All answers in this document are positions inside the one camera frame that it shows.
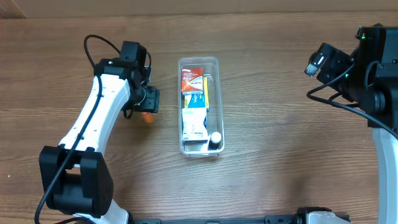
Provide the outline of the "orange bottle white cap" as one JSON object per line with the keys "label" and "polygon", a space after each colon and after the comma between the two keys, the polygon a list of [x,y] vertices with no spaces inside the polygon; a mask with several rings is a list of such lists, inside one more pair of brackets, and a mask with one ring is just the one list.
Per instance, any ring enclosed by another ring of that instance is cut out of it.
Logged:
{"label": "orange bottle white cap", "polygon": [[141,115],[142,115],[143,120],[146,123],[153,123],[154,122],[154,117],[153,117],[152,113],[142,112]]}

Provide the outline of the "blue VapoDrops box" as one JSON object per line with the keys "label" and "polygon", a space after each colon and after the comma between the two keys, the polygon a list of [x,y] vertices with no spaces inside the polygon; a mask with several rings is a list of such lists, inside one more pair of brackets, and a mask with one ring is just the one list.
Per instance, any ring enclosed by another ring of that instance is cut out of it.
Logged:
{"label": "blue VapoDrops box", "polygon": [[208,78],[203,78],[203,93],[185,95],[184,108],[206,108],[210,110],[209,96],[208,96]]}

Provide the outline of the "red white medicine box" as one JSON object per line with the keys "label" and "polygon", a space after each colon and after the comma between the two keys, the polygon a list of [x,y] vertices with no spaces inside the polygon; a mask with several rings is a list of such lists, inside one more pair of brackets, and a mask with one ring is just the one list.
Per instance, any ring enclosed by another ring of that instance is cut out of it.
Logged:
{"label": "red white medicine box", "polygon": [[181,92],[183,95],[203,93],[203,69],[201,67],[182,69]]}

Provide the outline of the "white blue medicine box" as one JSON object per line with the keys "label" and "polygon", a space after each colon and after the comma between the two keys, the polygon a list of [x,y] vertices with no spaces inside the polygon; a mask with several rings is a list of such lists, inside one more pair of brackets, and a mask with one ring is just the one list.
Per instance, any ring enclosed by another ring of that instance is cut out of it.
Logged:
{"label": "white blue medicine box", "polygon": [[183,108],[183,141],[207,140],[208,131],[206,123],[206,108]]}

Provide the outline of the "clear plastic container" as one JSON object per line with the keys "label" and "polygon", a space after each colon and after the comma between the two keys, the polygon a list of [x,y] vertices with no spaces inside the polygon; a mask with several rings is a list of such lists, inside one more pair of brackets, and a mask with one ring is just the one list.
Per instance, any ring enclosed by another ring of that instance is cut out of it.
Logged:
{"label": "clear plastic container", "polygon": [[223,151],[223,101],[216,57],[179,59],[178,127],[183,154],[207,157]]}

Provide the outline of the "black bottle white cap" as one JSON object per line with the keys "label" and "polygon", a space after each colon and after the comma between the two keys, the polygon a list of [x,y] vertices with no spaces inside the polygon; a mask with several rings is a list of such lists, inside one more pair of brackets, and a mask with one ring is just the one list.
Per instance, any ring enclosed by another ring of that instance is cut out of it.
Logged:
{"label": "black bottle white cap", "polygon": [[210,135],[209,142],[208,142],[208,149],[209,150],[218,150],[220,146],[220,142],[222,140],[222,135],[219,132],[213,132]]}

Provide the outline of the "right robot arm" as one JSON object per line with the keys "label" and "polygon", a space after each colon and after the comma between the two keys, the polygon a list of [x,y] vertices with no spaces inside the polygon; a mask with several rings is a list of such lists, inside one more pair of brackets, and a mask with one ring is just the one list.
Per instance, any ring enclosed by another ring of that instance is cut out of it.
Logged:
{"label": "right robot arm", "polygon": [[379,176],[378,223],[397,223],[397,28],[359,27],[351,54],[322,43],[305,74],[321,82],[311,100],[367,119]]}

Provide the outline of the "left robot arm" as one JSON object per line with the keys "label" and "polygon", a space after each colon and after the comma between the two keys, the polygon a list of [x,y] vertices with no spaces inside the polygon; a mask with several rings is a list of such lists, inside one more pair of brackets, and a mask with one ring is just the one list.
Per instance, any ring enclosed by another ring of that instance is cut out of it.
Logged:
{"label": "left robot arm", "polygon": [[90,60],[91,92],[71,130],[58,146],[44,146],[39,167],[44,206],[82,223],[133,223],[131,213],[113,199],[114,183],[104,160],[106,145],[119,113],[157,113],[160,91],[151,86],[151,56],[138,42],[123,42],[118,57]]}

